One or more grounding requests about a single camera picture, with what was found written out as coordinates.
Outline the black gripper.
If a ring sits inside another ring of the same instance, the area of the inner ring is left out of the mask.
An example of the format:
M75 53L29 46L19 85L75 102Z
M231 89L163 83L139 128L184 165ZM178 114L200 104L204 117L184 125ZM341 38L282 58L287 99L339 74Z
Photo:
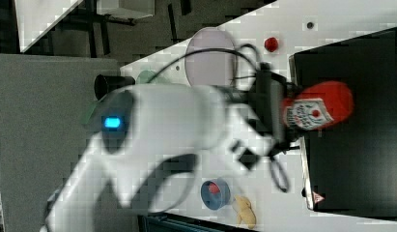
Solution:
M246 123L258 135L274 139L271 148L274 152L288 151L290 143L301 136L302 130L284 125L282 104L288 90L297 93L298 87L287 82L284 76L272 72L267 63L260 64L254 77L254 82L246 91L235 87L226 89L231 97L230 103L246 104L252 110L256 118L247 119Z

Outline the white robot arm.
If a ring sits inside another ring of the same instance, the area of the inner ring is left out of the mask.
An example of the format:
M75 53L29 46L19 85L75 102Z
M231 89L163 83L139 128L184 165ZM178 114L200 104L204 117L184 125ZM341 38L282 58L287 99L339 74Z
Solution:
M40 232L94 232L93 210L107 184L121 205L147 213L161 186L194 172L203 151L221 168L247 174L249 167L231 150L235 142L256 157L290 143L278 113L287 85L262 67L247 91L140 84L107 94L86 125L89 143L48 206Z

